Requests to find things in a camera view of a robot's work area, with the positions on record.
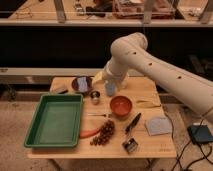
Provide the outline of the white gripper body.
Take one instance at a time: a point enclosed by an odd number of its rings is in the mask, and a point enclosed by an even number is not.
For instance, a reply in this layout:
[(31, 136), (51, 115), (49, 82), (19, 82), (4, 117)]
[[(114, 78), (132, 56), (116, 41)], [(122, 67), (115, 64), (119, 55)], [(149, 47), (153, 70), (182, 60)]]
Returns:
[(123, 72), (121, 75), (115, 75), (111, 71), (101, 70), (98, 72), (93, 78), (93, 84), (99, 83), (114, 83), (118, 90), (125, 89), (127, 87), (127, 83), (125, 78), (127, 76), (127, 72)]

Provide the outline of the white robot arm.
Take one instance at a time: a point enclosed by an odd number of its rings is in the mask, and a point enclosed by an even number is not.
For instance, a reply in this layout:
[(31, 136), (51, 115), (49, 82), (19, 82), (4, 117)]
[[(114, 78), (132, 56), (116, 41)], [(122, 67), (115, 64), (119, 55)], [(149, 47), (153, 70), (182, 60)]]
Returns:
[(111, 44), (112, 57), (95, 75), (94, 83), (120, 85), (128, 69), (134, 69), (213, 124), (213, 82), (152, 56), (147, 47), (147, 38), (139, 32), (116, 39)]

